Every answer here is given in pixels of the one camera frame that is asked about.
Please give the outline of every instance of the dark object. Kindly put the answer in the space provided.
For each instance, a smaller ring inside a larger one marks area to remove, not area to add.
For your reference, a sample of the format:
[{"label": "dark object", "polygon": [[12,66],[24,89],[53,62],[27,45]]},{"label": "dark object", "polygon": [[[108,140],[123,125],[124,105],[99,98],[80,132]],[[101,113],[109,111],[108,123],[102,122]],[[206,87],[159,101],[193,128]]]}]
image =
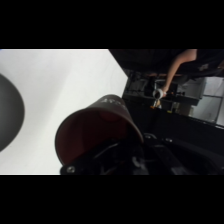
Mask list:
[{"label": "dark object", "polygon": [[24,120],[24,104],[16,87],[0,75],[0,151],[16,137]]},{"label": "dark object", "polygon": [[131,139],[106,141],[61,169],[62,175],[223,175],[224,157],[187,143],[145,134],[145,144]]},{"label": "dark object", "polygon": [[104,141],[119,141],[130,134],[143,142],[124,101],[118,96],[108,95],[69,116],[57,132],[55,146],[62,164],[69,164]]}]

